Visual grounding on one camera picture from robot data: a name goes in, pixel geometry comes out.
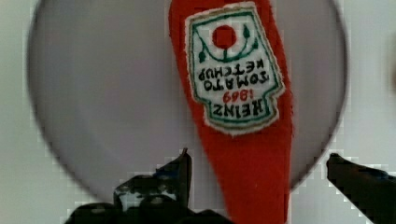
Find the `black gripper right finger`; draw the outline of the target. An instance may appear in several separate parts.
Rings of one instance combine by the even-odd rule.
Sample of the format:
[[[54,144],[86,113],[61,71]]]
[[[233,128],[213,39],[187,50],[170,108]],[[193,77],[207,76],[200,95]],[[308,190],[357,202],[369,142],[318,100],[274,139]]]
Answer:
[[[395,224],[396,181],[387,172],[359,165],[332,153],[328,180],[374,224]]]

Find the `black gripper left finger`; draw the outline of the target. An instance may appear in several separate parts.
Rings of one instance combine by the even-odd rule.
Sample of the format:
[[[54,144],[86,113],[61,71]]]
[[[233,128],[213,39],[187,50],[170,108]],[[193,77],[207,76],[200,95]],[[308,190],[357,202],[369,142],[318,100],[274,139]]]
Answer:
[[[136,175],[115,188],[117,224],[178,224],[190,217],[191,156],[181,154],[153,175]]]

